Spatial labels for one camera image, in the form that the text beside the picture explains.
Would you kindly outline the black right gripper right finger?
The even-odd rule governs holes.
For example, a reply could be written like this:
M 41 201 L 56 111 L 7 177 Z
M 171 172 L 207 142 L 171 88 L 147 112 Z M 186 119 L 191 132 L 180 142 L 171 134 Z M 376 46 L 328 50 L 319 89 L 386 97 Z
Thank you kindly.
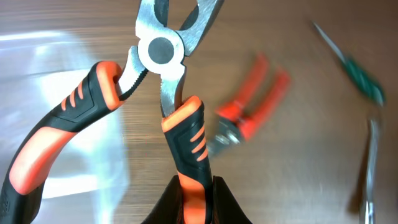
M 252 224 L 220 176 L 213 177 L 212 224 Z

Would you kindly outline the red handled cutter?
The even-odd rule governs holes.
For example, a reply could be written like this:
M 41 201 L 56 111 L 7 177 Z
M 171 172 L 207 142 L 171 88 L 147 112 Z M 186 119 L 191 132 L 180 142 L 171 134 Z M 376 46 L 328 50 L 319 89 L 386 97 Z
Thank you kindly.
M 268 68 L 268 58 L 262 53 L 257 54 L 253 66 L 236 94 L 215 110 L 218 115 L 218 130 L 207 142 L 210 158 L 216 157 L 225 149 L 252 139 L 284 99 L 290 85 L 290 77 L 287 72 L 278 70 L 264 99 L 252 113 L 245 113 L 247 105 L 265 80 Z

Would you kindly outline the clear plastic container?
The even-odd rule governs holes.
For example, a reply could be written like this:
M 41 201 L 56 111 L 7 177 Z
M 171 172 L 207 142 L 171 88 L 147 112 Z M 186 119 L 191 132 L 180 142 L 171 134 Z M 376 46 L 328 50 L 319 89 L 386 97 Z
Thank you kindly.
M 82 42 L 1 37 L 1 222 L 112 223 L 129 185 L 116 82 Z

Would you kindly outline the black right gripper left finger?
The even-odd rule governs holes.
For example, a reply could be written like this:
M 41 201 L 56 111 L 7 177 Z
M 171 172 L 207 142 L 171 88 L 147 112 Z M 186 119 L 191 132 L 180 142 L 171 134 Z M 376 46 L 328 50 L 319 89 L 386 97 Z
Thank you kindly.
M 178 175 L 174 175 L 142 224 L 182 224 L 182 203 L 182 188 Z

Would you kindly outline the orange black needle-nose pliers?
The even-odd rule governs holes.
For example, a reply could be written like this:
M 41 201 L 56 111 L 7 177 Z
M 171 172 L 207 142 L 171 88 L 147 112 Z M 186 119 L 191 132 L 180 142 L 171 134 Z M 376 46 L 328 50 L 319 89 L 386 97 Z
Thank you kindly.
M 221 1 L 198 1 L 181 28 L 168 27 L 169 2 L 141 0 L 124 67 L 95 63 L 79 85 L 25 137 L 1 189 L 1 222 L 30 223 L 38 214 L 44 183 L 65 145 L 80 131 L 117 110 L 148 72 L 161 78 L 162 131 L 182 188 L 183 223 L 211 223 L 213 177 L 206 147 L 204 104 L 182 98 L 183 61 L 198 47 L 221 8 Z

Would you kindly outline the green handled screwdriver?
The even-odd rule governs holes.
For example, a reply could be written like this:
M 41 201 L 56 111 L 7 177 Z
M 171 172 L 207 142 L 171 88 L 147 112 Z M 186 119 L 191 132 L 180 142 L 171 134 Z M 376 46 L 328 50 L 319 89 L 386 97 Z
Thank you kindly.
M 357 89 L 376 105 L 384 106 L 386 104 L 386 96 L 382 85 L 355 61 L 353 57 L 344 54 L 316 22 L 312 21 L 312 25 L 339 58 L 341 66 Z

